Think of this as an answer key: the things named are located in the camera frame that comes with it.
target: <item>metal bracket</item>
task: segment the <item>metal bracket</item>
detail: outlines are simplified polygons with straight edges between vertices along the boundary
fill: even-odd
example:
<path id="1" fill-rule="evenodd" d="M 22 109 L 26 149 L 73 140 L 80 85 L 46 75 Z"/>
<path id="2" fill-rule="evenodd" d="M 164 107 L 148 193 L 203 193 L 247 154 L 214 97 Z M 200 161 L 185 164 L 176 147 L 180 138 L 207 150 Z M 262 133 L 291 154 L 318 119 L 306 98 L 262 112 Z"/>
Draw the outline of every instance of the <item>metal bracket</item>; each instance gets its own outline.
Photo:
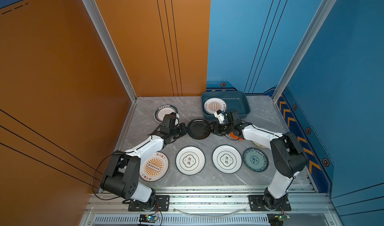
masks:
<path id="1" fill-rule="evenodd" d="M 264 195 L 248 195 L 249 206 L 251 207 L 251 211 L 270 211 L 265 208 L 265 202 L 263 200 Z M 284 211 L 291 211 L 291 205 L 288 201 L 288 198 L 284 200 L 283 203 Z"/>
<path id="2" fill-rule="evenodd" d="M 169 208 L 169 195 L 156 195 L 155 205 L 151 210 L 144 210 L 138 201 L 132 201 L 129 204 L 128 211 L 130 212 L 155 212 L 157 210 L 157 203 L 159 203 L 159 210 L 162 212 L 168 211 Z"/>

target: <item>aluminum frame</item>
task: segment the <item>aluminum frame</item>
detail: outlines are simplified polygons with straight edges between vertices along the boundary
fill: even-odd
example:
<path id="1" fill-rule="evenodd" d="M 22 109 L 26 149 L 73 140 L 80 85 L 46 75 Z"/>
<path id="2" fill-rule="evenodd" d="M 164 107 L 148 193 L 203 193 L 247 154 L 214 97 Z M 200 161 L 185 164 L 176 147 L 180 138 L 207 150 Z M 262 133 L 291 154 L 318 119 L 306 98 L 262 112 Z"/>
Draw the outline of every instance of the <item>aluminum frame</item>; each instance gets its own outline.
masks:
<path id="1" fill-rule="evenodd" d="M 124 125 L 122 126 L 115 149 L 113 151 L 121 150 L 121 147 L 124 144 L 124 140 L 127 137 L 128 129 L 129 129 L 129 126 L 131 125 L 131 121 L 132 121 L 136 106 L 137 106 L 137 103 L 132 102 L 131 107 L 129 108 L 127 117 L 125 118 Z"/>
<path id="2" fill-rule="evenodd" d="M 182 212 L 190 214 L 229 214 L 240 210 L 239 214 L 265 213 L 251 211 L 248 195 L 263 195 L 262 190 L 258 193 L 162 193 L 157 195 L 170 195 L 169 211 L 163 214 Z M 115 197 L 114 194 L 102 193 L 99 197 L 105 199 Z M 336 214 L 336 210 L 326 193 L 294 193 L 289 192 L 288 199 L 292 208 L 289 214 L 296 213 L 330 213 Z M 86 207 L 85 214 L 134 214 L 129 212 L 128 204 L 122 204 L 122 198 L 102 201 L 91 196 Z"/>
<path id="3" fill-rule="evenodd" d="M 108 52 L 109 57 L 111 58 L 113 65 L 115 66 L 115 69 L 124 85 L 125 90 L 127 91 L 127 94 L 129 95 L 129 98 L 131 99 L 132 103 L 135 103 L 137 100 L 136 93 L 132 87 L 131 81 L 128 78 L 127 71 L 124 68 L 124 65 L 120 59 L 120 56 L 113 43 L 113 40 L 108 32 L 107 26 L 104 23 L 99 8 L 97 7 L 96 1 L 82 1 L 84 3 L 85 8 L 87 9 L 89 16 L 92 19 L 92 22 L 97 32 L 99 33 L 99 36 L 104 44 L 105 49 Z"/>
<path id="4" fill-rule="evenodd" d="M 296 49 L 295 54 L 293 55 L 290 63 L 288 64 L 283 76 L 280 79 L 279 84 L 277 85 L 275 92 L 272 95 L 272 100 L 276 103 L 280 95 L 283 93 L 284 88 L 288 85 L 289 80 L 292 75 L 295 73 L 295 70 L 299 66 L 301 60 L 303 59 L 305 53 L 310 47 L 313 39 L 319 32 L 321 26 L 323 25 L 325 19 L 327 18 L 329 12 L 331 11 L 336 0 L 322 0 L 319 8 L 317 9 L 310 25 L 308 26 L 307 31 L 305 32 L 299 46 Z"/>

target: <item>blue plastic tray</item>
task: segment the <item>blue plastic tray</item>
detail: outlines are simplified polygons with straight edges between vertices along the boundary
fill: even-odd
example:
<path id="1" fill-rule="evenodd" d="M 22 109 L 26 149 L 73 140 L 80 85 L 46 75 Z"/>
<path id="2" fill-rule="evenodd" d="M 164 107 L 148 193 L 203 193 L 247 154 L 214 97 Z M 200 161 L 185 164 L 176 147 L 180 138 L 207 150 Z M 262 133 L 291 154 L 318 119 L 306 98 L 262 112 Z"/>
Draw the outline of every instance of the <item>blue plastic tray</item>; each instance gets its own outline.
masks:
<path id="1" fill-rule="evenodd" d="M 227 111 L 237 110 L 240 118 L 246 118 L 251 112 L 247 97 L 244 93 L 239 91 L 215 91 L 205 92 L 201 94 L 201 107 L 205 119 L 215 119 L 215 116 L 208 114 L 204 109 L 204 103 L 209 98 L 223 99 L 227 104 Z"/>

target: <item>vent slot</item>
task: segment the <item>vent slot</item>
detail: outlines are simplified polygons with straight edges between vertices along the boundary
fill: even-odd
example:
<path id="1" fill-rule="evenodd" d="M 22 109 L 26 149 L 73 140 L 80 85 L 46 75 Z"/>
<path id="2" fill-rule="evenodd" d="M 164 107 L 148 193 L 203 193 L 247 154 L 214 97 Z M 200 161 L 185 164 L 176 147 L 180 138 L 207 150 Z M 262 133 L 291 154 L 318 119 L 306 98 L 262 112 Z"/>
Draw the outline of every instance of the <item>vent slot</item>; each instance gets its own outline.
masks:
<path id="1" fill-rule="evenodd" d="M 138 214 L 96 214 L 93 225 L 118 224 L 137 225 Z M 182 214 L 163 214 L 162 226 L 190 225 L 210 226 L 215 225 L 269 225 L 266 214 L 242 214 L 226 218 L 185 216 Z"/>

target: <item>robotic arm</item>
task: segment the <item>robotic arm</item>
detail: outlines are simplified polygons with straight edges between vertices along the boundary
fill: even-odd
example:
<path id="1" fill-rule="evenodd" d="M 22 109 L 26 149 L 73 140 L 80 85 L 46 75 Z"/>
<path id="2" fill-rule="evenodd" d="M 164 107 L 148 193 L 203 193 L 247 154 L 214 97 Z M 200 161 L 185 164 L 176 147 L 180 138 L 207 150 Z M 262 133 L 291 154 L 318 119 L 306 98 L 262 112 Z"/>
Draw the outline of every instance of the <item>robotic arm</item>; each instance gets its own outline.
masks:
<path id="1" fill-rule="evenodd" d="M 271 132 L 251 123 L 243 123 L 237 111 L 225 113 L 219 110 L 215 117 L 218 121 L 211 123 L 209 128 L 214 134 L 224 136 L 233 133 L 272 150 L 277 170 L 271 184 L 264 191 L 263 199 L 267 210 L 279 209 L 287 199 L 286 191 L 292 180 L 308 162 L 296 136 L 291 132 Z M 100 187 L 124 199 L 137 200 L 143 208 L 151 209 L 156 200 L 155 190 L 139 183 L 140 165 L 154 152 L 186 135 L 185 124 L 175 125 L 176 119 L 175 113 L 165 115 L 162 124 L 144 142 L 125 152 L 114 152 Z"/>
<path id="2" fill-rule="evenodd" d="M 155 204 L 155 190 L 139 183 L 140 165 L 154 152 L 186 135 L 185 123 L 175 125 L 175 113 L 165 115 L 163 122 L 149 137 L 125 152 L 115 151 L 101 180 L 100 187 L 124 199 L 141 202 L 144 209 Z"/>
<path id="3" fill-rule="evenodd" d="M 212 132 L 216 135 L 223 136 L 232 132 L 239 138 L 251 140 L 272 150 L 277 170 L 271 184 L 265 189 L 264 202 L 267 210 L 279 209 L 288 197 L 286 191 L 292 180 L 308 163 L 296 136 L 291 132 L 271 132 L 251 123 L 243 123 L 237 111 L 227 114 L 219 110 L 215 117 L 218 122 L 212 124 Z"/>

